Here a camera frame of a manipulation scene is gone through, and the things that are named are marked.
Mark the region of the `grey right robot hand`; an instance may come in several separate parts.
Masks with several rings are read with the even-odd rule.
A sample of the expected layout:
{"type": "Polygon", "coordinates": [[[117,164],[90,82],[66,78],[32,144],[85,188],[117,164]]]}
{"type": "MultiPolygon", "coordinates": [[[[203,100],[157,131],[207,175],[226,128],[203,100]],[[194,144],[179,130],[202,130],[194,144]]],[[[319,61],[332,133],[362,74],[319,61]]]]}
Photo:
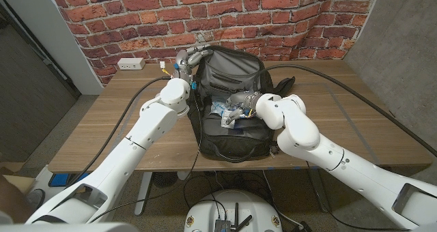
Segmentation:
{"type": "Polygon", "coordinates": [[[253,100],[257,92],[241,91],[232,94],[226,101],[227,106],[235,106],[236,109],[229,114],[226,124],[229,125],[233,120],[239,119],[246,109],[253,108],[253,100]]]}

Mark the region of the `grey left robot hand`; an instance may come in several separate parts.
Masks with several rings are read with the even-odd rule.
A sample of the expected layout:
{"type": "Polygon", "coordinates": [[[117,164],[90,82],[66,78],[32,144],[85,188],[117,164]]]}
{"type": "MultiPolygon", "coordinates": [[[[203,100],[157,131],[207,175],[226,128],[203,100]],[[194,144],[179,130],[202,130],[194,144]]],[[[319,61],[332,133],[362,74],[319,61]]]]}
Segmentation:
{"type": "Polygon", "coordinates": [[[192,69],[199,64],[201,58],[211,55],[212,53],[213,50],[209,44],[180,50],[175,58],[173,77],[190,77],[192,69]]]}

